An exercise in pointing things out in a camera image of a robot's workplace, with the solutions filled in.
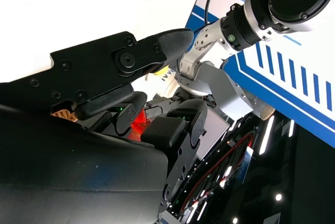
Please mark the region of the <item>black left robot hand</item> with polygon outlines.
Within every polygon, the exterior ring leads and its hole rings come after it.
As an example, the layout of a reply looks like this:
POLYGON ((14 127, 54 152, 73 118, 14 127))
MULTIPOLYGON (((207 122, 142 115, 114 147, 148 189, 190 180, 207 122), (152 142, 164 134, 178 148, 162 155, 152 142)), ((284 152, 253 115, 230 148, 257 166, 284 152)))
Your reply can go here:
POLYGON ((176 91, 174 95, 170 98, 161 97, 158 94, 156 94, 152 100, 146 103, 143 109, 146 114, 150 113, 158 113, 158 115, 166 114, 168 111, 175 109, 179 104, 189 99, 203 100, 204 97, 191 94, 189 92, 184 91, 183 89, 180 91, 179 90, 176 91))

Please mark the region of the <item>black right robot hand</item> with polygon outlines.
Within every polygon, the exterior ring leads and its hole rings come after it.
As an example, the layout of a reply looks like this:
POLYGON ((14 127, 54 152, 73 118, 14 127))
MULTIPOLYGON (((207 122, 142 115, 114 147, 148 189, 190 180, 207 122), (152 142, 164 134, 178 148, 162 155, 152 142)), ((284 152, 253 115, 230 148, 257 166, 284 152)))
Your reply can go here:
POLYGON ((207 116, 189 99, 126 137, 147 102, 132 82, 179 58, 190 29, 124 31, 51 53, 1 84, 1 223, 155 223, 190 170, 207 116))

